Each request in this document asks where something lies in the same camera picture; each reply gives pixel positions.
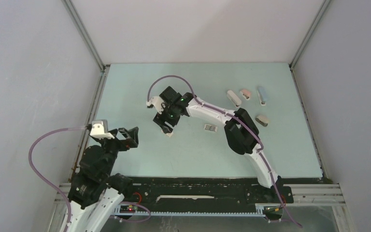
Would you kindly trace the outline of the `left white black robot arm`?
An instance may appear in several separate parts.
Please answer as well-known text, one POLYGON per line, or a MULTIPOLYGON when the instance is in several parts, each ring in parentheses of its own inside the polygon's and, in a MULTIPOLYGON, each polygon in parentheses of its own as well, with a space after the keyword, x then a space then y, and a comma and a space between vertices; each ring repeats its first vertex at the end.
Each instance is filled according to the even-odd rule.
POLYGON ((97 145, 84 150, 79 172, 71 181, 62 223, 67 232, 99 232, 117 205, 132 198, 132 179, 111 172, 119 152, 138 147, 138 132, 138 127, 107 130, 101 124, 91 125, 89 136, 97 145))

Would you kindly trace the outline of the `beige brown mini stapler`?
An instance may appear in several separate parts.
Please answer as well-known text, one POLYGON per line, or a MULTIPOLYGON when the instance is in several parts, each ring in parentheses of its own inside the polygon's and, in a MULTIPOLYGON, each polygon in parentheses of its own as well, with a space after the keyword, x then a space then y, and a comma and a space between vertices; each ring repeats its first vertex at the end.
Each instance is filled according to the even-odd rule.
POLYGON ((270 122, 270 120, 265 115, 257 115, 255 120, 263 127, 267 127, 270 122))

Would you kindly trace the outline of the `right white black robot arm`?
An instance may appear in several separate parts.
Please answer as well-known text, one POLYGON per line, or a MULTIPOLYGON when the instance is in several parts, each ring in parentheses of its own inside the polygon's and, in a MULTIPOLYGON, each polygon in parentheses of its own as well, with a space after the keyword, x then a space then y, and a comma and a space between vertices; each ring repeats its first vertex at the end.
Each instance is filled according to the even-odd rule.
POLYGON ((263 186, 263 199, 274 202, 281 196, 281 190, 276 185, 279 175, 266 158, 259 130, 245 109, 223 109, 203 101, 192 92, 181 95, 172 87, 150 97, 146 106, 156 109, 153 121, 165 134, 173 132, 182 116, 199 118, 222 127, 230 149, 239 155, 247 155, 251 160, 258 182, 263 186))

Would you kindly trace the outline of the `staple box tray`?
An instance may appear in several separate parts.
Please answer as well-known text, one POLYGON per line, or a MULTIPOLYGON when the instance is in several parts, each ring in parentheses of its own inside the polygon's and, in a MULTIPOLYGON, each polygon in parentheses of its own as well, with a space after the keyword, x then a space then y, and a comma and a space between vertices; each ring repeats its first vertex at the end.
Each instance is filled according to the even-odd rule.
POLYGON ((211 124, 205 124, 204 125, 204 130, 210 131, 210 132, 217 132, 218 126, 216 125, 211 125, 211 124))

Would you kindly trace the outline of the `long white stapler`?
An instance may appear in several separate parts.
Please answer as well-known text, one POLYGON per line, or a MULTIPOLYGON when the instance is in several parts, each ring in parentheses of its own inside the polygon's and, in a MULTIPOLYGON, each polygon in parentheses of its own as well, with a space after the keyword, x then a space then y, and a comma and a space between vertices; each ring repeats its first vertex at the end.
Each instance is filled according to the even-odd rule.
POLYGON ((228 90, 226 96, 233 103, 235 107, 238 108, 241 106, 242 100, 236 95, 234 91, 228 90))

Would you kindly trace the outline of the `white staple box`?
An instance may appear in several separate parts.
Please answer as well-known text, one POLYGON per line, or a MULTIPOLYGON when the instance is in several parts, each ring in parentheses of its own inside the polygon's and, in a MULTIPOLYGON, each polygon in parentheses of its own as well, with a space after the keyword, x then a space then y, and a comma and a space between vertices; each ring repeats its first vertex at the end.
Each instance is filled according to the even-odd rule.
POLYGON ((173 132, 163 132, 161 131, 164 135, 168 136, 168 137, 172 137, 173 135, 173 132))

